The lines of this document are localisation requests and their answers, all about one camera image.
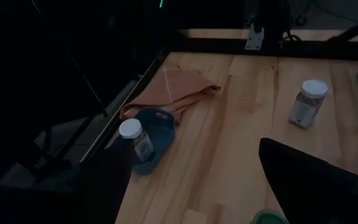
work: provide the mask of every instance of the white bracket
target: white bracket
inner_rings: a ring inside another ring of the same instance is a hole
[[[262,48],[262,41],[264,39],[265,29],[262,27],[262,31],[255,32],[254,24],[251,24],[248,33],[248,39],[246,43],[246,50],[260,50]]]

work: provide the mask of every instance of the folded cloth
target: folded cloth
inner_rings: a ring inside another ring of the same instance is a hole
[[[200,71],[159,70],[146,89],[121,108],[121,119],[133,118],[141,109],[155,107],[173,113],[180,124],[181,113],[187,106],[213,96],[220,88]]]

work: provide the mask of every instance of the pill bottle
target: pill bottle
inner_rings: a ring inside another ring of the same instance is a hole
[[[121,123],[119,134],[124,139],[133,139],[134,149],[139,162],[145,162],[154,153],[149,135],[143,130],[138,119],[131,118]]]
[[[290,121],[307,128],[314,121],[327,94],[327,84],[320,80],[306,80],[292,107]]]

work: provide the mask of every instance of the white bottle cap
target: white bottle cap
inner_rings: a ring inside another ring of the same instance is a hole
[[[124,139],[135,139],[140,136],[142,131],[140,121],[135,118],[128,119],[119,126],[119,134]]]
[[[311,99],[319,99],[326,95],[328,86],[320,80],[306,80],[302,84],[302,94]]]

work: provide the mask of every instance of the wood grain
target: wood grain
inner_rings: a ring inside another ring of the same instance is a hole
[[[339,32],[293,33],[324,40]],[[198,29],[190,35],[245,38],[247,31]],[[259,161],[262,137],[358,174],[357,62],[171,53],[165,65],[201,70],[222,90],[185,111],[153,173],[132,174],[116,223],[243,224],[263,208],[281,211]],[[324,80],[329,91],[304,130],[288,116],[306,79]]]

